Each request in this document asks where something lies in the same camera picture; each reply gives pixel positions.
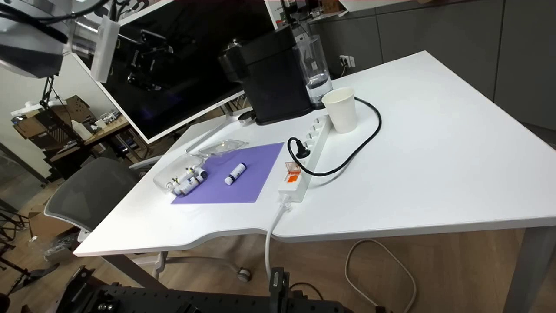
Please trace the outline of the clear plastic storage box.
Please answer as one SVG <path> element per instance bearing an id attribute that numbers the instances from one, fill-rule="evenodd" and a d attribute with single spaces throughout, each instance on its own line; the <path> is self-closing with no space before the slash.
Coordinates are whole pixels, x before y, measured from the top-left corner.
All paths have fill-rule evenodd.
<path id="1" fill-rule="evenodd" d="M 199 155 L 183 154 L 159 171 L 153 178 L 153 182 L 162 191 L 172 193 L 166 186 L 172 178 L 182 174 L 185 168 L 203 168 L 205 162 L 206 158 Z"/>

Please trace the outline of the large white-framed monitor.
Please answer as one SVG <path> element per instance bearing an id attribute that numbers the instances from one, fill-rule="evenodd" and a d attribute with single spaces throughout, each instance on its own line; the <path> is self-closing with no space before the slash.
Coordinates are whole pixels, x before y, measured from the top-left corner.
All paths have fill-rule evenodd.
<path id="1" fill-rule="evenodd" d="M 226 46 L 275 30 L 263 0 L 160 0 L 120 20 L 132 37 L 146 29 L 165 38 L 175 61 L 164 71 L 169 88 L 147 92 L 126 83 L 129 70 L 113 59 L 106 83 L 96 83 L 147 143 L 242 94 L 218 61 Z"/>

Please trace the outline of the cluttered wooden desk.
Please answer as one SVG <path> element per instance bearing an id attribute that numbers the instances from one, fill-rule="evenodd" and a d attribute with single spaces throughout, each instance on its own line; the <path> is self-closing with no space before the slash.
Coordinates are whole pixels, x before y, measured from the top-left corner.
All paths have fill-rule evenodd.
<path id="1" fill-rule="evenodd" d="M 24 139 L 30 140 L 44 154 L 44 160 L 54 174 L 68 179 L 89 158 L 98 158 L 101 152 L 95 146 L 105 145 L 117 158 L 128 159 L 126 152 L 119 150 L 115 141 L 123 140 L 123 133 L 132 129 L 124 116 L 119 116 L 104 128 L 95 130 L 91 137 L 83 139 L 72 127 L 80 122 L 89 130 L 99 120 L 90 106 L 81 97 L 74 95 L 66 99 L 53 99 L 45 110 L 39 107 L 19 116 L 12 116 L 12 127 Z"/>

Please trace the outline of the clear plastic lid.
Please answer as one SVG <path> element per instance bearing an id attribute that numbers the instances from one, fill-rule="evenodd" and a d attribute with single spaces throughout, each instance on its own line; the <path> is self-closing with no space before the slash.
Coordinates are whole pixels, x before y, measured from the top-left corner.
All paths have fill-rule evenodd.
<path id="1" fill-rule="evenodd" d="M 249 145 L 249 142 L 247 141 L 233 140 L 233 139 L 223 140 L 199 149 L 197 155 L 206 159 L 214 156 L 218 157 L 224 154 L 228 154 L 231 151 L 244 148 L 247 145 Z"/>

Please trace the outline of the black coffee machine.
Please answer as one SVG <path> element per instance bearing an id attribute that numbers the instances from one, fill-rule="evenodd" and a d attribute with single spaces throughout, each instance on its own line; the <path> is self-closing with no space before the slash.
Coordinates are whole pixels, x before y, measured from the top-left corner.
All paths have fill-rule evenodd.
<path id="1" fill-rule="evenodd" d="M 324 108 L 308 87 L 314 57 L 301 58 L 300 44 L 286 25 L 248 42 L 231 42 L 218 60 L 228 79 L 242 86 L 256 124 L 264 126 Z"/>

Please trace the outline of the heap of small white tubes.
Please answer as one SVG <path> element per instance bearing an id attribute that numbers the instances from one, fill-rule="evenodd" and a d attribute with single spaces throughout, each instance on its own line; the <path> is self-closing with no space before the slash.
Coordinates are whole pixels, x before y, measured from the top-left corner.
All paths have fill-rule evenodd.
<path id="1" fill-rule="evenodd" d="M 185 168 L 182 174 L 172 178 L 166 186 L 175 196 L 183 197 L 200 186 L 208 175 L 203 168 Z"/>

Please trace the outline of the grey office chair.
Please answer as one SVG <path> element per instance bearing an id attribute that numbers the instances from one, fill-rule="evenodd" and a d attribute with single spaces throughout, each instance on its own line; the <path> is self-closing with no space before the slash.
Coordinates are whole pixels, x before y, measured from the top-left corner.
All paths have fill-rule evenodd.
<path id="1" fill-rule="evenodd" d="M 77 226 L 79 237 L 84 240 L 140 181 L 141 172 L 149 171 L 158 160 L 159 157 L 154 157 L 125 166 L 109 158 L 94 159 L 65 180 L 47 201 L 44 214 Z M 169 257 L 163 251 L 134 260 L 125 256 L 107 256 L 105 259 L 135 281 L 145 278 L 149 283 L 159 280 L 166 265 L 201 262 L 226 266 L 242 282 L 252 279 L 248 269 L 226 258 Z"/>

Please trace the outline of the small white tube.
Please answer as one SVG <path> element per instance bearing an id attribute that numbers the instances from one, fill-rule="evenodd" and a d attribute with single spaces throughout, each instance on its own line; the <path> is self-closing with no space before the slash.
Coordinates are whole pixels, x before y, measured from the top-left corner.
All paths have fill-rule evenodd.
<path id="1" fill-rule="evenodd" d="M 240 175 L 247 169 L 244 163 L 239 163 L 230 173 L 225 177 L 224 182 L 226 185 L 230 186 L 239 178 Z"/>

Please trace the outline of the purple mat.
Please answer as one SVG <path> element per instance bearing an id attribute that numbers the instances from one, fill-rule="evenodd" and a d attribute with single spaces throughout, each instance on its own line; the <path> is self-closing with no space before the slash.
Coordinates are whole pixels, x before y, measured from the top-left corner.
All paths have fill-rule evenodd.
<path id="1" fill-rule="evenodd" d="M 172 203 L 177 205 L 256 202 L 283 146 L 283 142 L 259 145 L 208 158 L 203 166 L 208 173 L 207 180 L 186 196 L 175 198 Z M 228 185 L 225 179 L 241 163 L 246 166 L 245 171 Z"/>

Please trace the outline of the cluttered shelf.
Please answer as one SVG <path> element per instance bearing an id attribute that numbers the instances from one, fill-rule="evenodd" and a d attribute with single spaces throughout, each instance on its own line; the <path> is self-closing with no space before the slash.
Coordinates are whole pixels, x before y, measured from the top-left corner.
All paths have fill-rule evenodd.
<path id="1" fill-rule="evenodd" d="M 300 24 L 308 20 L 347 13 L 340 0 L 263 0 L 270 18 L 279 28 L 285 24 Z"/>

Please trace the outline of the white power strip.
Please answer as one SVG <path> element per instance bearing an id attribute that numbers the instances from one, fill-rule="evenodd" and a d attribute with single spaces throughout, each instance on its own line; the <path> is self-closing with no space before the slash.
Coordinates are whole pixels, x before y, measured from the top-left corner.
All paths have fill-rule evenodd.
<path id="1" fill-rule="evenodd" d="M 331 129 L 329 115 L 322 115 L 315 118 L 309 124 L 308 130 L 298 136 L 304 147 L 310 151 L 308 157 L 300 159 L 301 164 L 308 170 L 316 172 L 318 160 Z M 291 202 L 302 202 L 313 176 L 299 169 L 293 161 L 286 162 L 285 166 L 287 173 L 283 182 L 279 184 L 278 193 L 280 196 L 286 196 Z"/>

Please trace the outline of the white paper cup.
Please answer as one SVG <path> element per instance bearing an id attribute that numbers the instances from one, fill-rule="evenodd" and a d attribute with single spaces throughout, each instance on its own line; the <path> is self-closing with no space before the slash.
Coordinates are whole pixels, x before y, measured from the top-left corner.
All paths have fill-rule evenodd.
<path id="1" fill-rule="evenodd" d="M 337 133 L 349 133 L 357 127 L 355 90 L 341 87 L 321 98 Z"/>

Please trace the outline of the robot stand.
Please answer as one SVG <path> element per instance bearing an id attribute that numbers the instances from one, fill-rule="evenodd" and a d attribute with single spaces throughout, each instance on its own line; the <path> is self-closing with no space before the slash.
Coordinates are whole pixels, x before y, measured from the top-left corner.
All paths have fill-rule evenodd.
<path id="1" fill-rule="evenodd" d="M 80 267 L 48 313 L 354 313 L 340 302 L 284 287 L 269 296 L 155 290 L 107 284 L 93 272 Z"/>

